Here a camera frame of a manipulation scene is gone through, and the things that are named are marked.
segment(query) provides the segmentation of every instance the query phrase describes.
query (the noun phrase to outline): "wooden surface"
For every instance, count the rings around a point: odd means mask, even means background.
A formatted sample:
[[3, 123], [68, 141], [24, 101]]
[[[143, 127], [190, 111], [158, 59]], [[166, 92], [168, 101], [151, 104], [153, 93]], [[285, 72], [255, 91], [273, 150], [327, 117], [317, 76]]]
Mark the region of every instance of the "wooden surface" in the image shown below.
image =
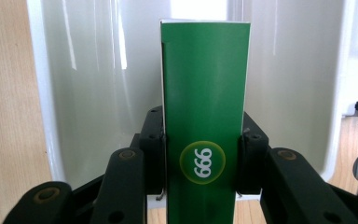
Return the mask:
[[0, 223], [48, 180], [26, 1], [0, 1]]

